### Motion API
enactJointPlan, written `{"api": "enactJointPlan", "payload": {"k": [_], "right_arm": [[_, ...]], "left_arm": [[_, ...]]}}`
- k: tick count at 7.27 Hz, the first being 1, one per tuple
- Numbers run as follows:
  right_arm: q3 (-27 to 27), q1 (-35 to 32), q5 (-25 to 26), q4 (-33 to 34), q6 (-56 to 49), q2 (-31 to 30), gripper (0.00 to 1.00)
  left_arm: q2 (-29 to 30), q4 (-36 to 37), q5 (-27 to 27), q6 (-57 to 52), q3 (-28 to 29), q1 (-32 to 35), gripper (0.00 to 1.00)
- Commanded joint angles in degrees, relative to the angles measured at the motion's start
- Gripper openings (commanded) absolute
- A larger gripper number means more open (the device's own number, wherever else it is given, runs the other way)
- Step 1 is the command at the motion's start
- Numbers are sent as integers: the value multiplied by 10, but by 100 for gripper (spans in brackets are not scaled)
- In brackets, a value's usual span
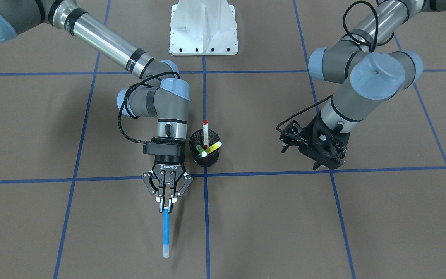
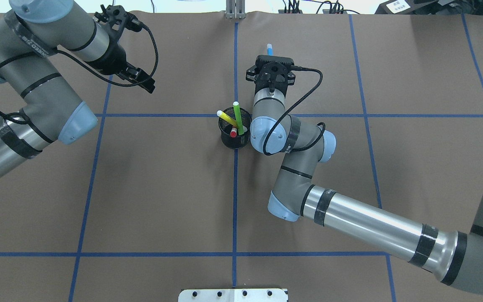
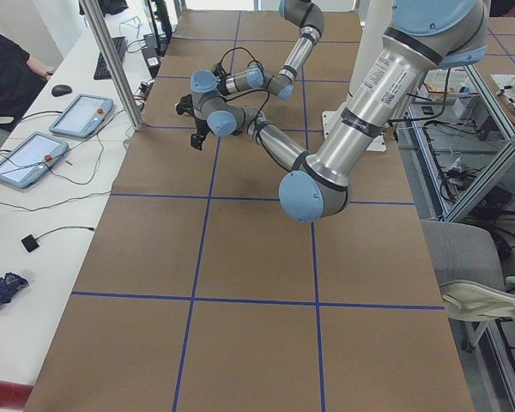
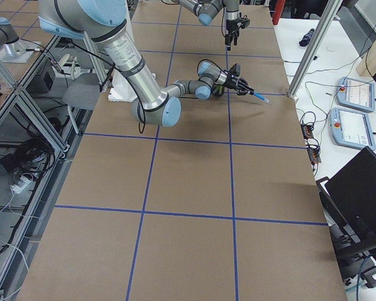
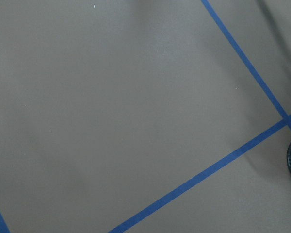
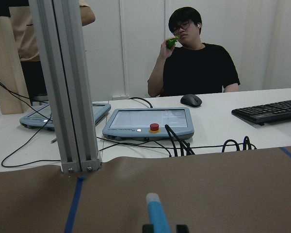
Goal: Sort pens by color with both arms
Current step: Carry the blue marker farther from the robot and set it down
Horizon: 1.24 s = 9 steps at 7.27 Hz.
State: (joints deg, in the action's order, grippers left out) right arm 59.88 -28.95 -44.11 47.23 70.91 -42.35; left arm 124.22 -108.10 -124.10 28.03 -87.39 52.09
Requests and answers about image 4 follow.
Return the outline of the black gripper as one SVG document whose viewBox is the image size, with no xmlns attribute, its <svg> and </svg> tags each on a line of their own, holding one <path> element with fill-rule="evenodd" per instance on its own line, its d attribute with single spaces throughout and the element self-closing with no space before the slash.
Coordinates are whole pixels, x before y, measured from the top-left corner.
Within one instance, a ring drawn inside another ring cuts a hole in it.
<svg viewBox="0 0 376 301">
<path fill-rule="evenodd" d="M 226 11 L 226 33 L 224 34 L 225 45 L 236 46 L 238 44 L 239 33 L 241 29 L 249 26 L 249 18 L 242 16 L 239 11 Z"/>
<path fill-rule="evenodd" d="M 229 77 L 224 82 L 224 86 L 231 90 L 235 90 L 238 95 L 254 95 L 254 89 L 248 85 L 248 82 L 244 78 Z"/>
</svg>

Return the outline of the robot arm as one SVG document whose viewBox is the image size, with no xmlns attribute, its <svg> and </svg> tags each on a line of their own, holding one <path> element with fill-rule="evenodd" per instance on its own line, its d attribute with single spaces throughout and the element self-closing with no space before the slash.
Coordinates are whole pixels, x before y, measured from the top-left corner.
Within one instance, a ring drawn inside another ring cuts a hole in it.
<svg viewBox="0 0 376 301">
<path fill-rule="evenodd" d="M 89 36 L 103 47 L 135 92 L 132 112 L 142 124 L 174 126 L 180 119 L 179 99 L 186 94 L 205 100 L 218 86 L 240 95 L 254 94 L 254 89 L 240 76 L 238 64 L 223 70 L 209 60 L 199 62 L 198 80 L 179 80 L 161 87 L 127 31 L 125 1 L 40 1 L 39 22 L 51 34 L 75 40 Z"/>
<path fill-rule="evenodd" d="M 250 24 L 250 19 L 242 15 L 240 3 L 237 0 L 181 0 L 172 2 L 191 11 L 203 26 L 209 26 L 222 11 L 224 13 L 223 18 L 226 20 L 226 32 L 222 35 L 228 51 L 231 50 L 231 45 L 236 46 L 238 44 L 240 30 L 247 28 Z"/>
</svg>

